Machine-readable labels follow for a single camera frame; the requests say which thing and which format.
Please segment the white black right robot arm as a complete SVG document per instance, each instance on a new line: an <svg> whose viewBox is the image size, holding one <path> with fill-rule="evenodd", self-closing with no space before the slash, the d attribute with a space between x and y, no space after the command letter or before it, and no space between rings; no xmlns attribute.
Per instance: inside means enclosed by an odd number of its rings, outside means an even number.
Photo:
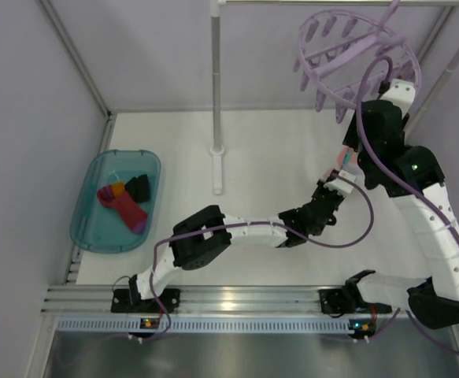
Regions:
<svg viewBox="0 0 459 378"><path fill-rule="evenodd" d="M363 102L343 143L357 152L366 189L383 187L402 213L431 275L405 278L364 270L342 289L352 307L398 307L423 326L440 329L459 324L459 224L438 160L427 147L405 143L404 125L404 113L392 102Z"/></svg>

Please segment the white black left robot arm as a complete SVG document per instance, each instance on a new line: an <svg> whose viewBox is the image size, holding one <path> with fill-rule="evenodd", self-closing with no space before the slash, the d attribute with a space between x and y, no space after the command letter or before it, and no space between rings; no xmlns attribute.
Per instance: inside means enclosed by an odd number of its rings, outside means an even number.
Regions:
<svg viewBox="0 0 459 378"><path fill-rule="evenodd" d="M336 224L338 210L353 188L339 178L317 182L309 202L275 217L245 220L207 206L179 222L170 239L154 247L152 265L130 278L127 289L113 294L113 313L170 311L178 292L167 286L182 272L206 267L230 246L263 245L293 248Z"/></svg>

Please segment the pink patterned sock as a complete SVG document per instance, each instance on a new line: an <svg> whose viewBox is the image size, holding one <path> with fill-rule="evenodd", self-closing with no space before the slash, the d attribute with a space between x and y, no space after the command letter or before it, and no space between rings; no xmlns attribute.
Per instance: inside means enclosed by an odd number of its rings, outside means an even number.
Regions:
<svg viewBox="0 0 459 378"><path fill-rule="evenodd" d="M357 163L357 153L350 147L343 147L334 165L325 172L323 178L327 179L333 170L344 170L355 176L363 176L364 173Z"/></svg>

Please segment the lilac round clip hanger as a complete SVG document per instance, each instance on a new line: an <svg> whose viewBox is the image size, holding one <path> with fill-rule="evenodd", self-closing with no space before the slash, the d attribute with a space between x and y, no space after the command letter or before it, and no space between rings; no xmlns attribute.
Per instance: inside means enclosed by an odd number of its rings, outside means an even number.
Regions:
<svg viewBox="0 0 459 378"><path fill-rule="evenodd" d="M335 122L355 109L360 88L375 98L383 81L410 83L416 95L422 84L419 61L406 37L388 27L400 5L391 1L375 18L348 9L326 9L308 17L298 29L298 53L293 72L299 88L314 91L314 110L327 104L335 109Z"/></svg>

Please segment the black sock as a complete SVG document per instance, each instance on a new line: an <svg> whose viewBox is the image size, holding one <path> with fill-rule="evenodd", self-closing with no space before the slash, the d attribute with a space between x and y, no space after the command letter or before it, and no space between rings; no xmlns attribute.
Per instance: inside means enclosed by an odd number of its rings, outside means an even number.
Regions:
<svg viewBox="0 0 459 378"><path fill-rule="evenodd" d="M135 202L143 203L150 200L150 181L147 174L132 177L124 187Z"/></svg>

